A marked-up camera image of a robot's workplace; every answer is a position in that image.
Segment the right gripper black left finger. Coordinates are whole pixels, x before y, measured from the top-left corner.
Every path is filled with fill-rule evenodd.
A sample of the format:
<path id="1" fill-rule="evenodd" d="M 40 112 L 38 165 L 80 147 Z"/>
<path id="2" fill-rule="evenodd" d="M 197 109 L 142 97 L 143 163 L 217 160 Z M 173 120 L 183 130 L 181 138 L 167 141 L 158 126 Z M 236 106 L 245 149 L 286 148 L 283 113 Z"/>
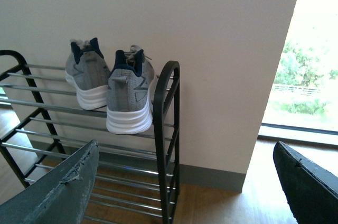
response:
<path id="1" fill-rule="evenodd" d="M 81 223 L 99 160 L 96 140 L 1 205 L 1 223 Z"/>

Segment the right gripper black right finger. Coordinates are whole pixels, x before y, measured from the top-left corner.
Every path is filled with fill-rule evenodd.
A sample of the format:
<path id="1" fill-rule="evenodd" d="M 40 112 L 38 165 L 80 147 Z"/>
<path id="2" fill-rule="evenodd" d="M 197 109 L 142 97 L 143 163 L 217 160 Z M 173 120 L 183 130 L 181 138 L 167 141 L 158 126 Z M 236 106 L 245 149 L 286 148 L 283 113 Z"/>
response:
<path id="1" fill-rule="evenodd" d="M 337 223 L 337 176 L 281 141 L 273 160 L 298 223 Z"/>

